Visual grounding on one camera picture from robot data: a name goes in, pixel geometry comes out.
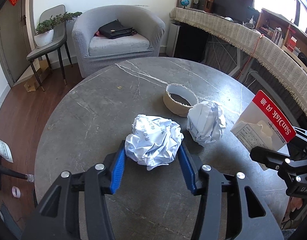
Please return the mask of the black handbag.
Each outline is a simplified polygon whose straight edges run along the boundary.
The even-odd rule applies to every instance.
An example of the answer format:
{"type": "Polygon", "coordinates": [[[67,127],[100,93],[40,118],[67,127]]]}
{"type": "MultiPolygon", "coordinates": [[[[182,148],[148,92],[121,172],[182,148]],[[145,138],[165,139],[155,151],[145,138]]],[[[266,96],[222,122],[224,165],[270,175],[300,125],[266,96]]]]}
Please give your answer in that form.
{"type": "Polygon", "coordinates": [[[115,20],[100,27],[94,36],[105,37],[112,40],[126,36],[133,36],[136,34],[138,33],[134,28],[127,28],[123,26],[119,20],[115,20]]]}

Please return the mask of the grey door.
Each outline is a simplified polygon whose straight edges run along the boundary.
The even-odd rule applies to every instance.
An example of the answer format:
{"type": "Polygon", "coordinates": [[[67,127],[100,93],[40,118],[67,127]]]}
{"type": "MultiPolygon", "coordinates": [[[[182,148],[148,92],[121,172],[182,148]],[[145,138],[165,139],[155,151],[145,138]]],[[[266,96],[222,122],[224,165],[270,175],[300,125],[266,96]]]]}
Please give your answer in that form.
{"type": "Polygon", "coordinates": [[[0,9],[0,64],[11,87],[30,66],[26,59],[30,52],[25,0],[15,4],[6,0],[0,9]]]}

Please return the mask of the potted green plant white pot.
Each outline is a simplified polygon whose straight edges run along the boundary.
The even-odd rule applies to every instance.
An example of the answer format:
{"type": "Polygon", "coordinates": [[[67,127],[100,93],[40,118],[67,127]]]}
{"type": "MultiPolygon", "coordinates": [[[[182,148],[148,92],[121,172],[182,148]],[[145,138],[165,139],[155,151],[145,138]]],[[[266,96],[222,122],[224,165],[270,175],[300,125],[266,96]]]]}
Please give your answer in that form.
{"type": "Polygon", "coordinates": [[[38,48],[50,44],[53,40],[54,28],[64,22],[77,19],[82,12],[65,12],[56,16],[51,16],[49,19],[39,23],[35,29],[34,40],[38,48]]]}

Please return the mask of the white tape roll on floor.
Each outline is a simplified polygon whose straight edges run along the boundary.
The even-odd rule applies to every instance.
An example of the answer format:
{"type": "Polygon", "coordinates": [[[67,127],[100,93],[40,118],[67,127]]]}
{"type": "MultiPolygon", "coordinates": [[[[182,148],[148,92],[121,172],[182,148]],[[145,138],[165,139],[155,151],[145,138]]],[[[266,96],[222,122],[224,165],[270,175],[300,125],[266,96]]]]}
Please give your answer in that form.
{"type": "Polygon", "coordinates": [[[11,189],[11,192],[12,192],[12,195],[15,197],[15,198],[20,198],[21,197],[21,191],[18,187],[16,186],[13,186],[12,189],[11,189]]]}

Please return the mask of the brown cardboard tape roll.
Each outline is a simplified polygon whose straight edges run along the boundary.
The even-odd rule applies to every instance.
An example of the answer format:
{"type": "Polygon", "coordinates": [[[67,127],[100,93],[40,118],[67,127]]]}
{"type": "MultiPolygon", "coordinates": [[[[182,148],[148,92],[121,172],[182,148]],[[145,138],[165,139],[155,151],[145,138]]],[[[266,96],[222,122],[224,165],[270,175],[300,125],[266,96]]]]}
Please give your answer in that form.
{"type": "Polygon", "coordinates": [[[171,83],[166,87],[163,102],[172,113],[186,118],[189,110],[198,104],[198,98],[184,85],[171,83]]]}

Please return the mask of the wooden desk shelf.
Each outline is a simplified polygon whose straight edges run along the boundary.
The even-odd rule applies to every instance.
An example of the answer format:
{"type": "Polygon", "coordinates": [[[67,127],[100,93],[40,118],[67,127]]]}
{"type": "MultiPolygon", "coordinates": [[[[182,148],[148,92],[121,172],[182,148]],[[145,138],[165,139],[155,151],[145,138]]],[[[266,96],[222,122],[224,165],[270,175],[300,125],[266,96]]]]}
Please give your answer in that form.
{"type": "Polygon", "coordinates": [[[256,29],[273,38],[276,28],[281,28],[283,41],[279,47],[294,59],[307,73],[307,34],[284,16],[268,9],[262,9],[256,24],[256,29]]]}

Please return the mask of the grey dining chair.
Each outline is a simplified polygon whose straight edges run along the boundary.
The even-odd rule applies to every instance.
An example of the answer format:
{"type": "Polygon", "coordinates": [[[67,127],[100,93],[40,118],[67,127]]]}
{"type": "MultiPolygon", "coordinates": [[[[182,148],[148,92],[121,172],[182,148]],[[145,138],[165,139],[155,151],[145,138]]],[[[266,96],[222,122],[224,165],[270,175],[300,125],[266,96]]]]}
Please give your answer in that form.
{"type": "Polygon", "coordinates": [[[62,54],[61,54],[61,47],[62,46],[65,47],[66,53],[67,53],[67,56],[68,56],[68,60],[71,64],[71,66],[73,66],[72,60],[71,60],[71,57],[70,57],[70,52],[69,52],[69,49],[68,49],[68,44],[67,44],[66,22],[61,23],[54,28],[53,40],[50,44],[48,44],[44,47],[41,47],[41,48],[38,48],[36,46],[26,56],[26,59],[27,59],[27,61],[29,61],[30,67],[33,70],[34,76],[36,77],[36,80],[37,80],[38,84],[42,87],[43,91],[45,91],[45,90],[42,86],[42,82],[40,80],[40,77],[38,76],[38,73],[35,70],[33,62],[34,62],[35,59],[38,59],[39,57],[42,57],[44,55],[47,59],[47,63],[48,63],[49,68],[51,68],[51,64],[50,64],[48,54],[53,52],[53,51],[57,51],[58,61],[59,61],[59,64],[60,64],[63,81],[64,81],[64,84],[67,85],[66,74],[65,74],[65,71],[64,71],[64,65],[63,65],[62,54]]]}

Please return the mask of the round grey coffee table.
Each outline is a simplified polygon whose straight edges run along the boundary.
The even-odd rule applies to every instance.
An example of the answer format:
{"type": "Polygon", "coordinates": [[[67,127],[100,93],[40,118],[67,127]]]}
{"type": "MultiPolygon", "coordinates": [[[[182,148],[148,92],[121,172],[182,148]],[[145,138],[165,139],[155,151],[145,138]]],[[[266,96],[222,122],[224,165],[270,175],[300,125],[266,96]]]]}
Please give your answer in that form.
{"type": "Polygon", "coordinates": [[[275,105],[192,61],[116,63],[76,85],[42,133],[23,239],[283,239],[275,105]]]}

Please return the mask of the white paper ball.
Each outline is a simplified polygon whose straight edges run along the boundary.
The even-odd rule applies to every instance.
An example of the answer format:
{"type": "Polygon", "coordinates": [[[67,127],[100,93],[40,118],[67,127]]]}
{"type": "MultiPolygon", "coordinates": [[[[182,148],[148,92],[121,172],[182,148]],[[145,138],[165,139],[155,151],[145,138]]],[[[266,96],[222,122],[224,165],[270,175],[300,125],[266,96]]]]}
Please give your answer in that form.
{"type": "Polygon", "coordinates": [[[183,138],[177,122],[139,114],[132,124],[131,134],[125,139],[125,153],[150,171],[173,162],[183,138]]]}

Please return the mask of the small blue globe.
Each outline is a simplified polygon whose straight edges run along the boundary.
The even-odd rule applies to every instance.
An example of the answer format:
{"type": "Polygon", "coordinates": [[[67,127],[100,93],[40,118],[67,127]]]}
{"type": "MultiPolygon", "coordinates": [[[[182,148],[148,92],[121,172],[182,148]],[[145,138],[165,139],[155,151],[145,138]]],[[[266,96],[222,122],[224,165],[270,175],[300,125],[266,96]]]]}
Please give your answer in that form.
{"type": "Polygon", "coordinates": [[[188,5],[190,5],[189,0],[180,0],[180,5],[185,9],[188,5]]]}

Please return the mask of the SanDisk red white package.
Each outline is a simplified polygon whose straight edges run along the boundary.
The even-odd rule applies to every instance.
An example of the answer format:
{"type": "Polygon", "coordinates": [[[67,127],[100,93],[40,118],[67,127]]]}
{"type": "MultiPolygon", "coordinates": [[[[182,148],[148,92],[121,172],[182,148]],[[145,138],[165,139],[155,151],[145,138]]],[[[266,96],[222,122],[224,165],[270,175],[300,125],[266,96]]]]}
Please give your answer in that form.
{"type": "Polygon", "coordinates": [[[292,124],[262,90],[241,113],[231,132],[248,151],[257,146],[278,151],[296,136],[292,124]]]}

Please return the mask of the beige fringed desk cloth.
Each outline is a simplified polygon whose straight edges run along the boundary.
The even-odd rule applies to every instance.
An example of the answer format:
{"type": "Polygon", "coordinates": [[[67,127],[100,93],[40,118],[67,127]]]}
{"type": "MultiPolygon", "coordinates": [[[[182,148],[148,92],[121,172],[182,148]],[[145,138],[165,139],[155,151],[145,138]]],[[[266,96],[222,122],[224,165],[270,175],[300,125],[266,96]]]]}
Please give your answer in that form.
{"type": "Polygon", "coordinates": [[[174,8],[170,19],[200,28],[257,59],[289,91],[307,117],[307,73],[271,40],[241,24],[197,10],[174,8]]]}

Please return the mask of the black computer monitor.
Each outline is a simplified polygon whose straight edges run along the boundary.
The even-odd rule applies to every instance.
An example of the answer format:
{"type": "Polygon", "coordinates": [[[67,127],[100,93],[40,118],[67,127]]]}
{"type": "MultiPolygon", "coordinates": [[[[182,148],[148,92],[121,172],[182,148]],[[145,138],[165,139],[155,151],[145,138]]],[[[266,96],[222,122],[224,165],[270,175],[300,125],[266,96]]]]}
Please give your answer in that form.
{"type": "Polygon", "coordinates": [[[213,0],[213,14],[230,17],[234,22],[257,22],[260,12],[253,7],[253,0],[213,0]]]}

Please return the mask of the dark dining table leg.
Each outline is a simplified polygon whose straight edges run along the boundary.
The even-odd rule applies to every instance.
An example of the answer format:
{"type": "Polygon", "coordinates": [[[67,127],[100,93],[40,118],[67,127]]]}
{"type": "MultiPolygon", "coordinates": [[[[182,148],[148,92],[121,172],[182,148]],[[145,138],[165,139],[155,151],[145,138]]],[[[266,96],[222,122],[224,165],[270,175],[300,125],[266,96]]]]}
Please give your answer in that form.
{"type": "Polygon", "coordinates": [[[34,182],[34,175],[33,174],[22,174],[16,171],[13,171],[11,169],[5,168],[2,165],[0,165],[0,174],[4,174],[10,177],[18,178],[26,180],[30,183],[34,182]]]}

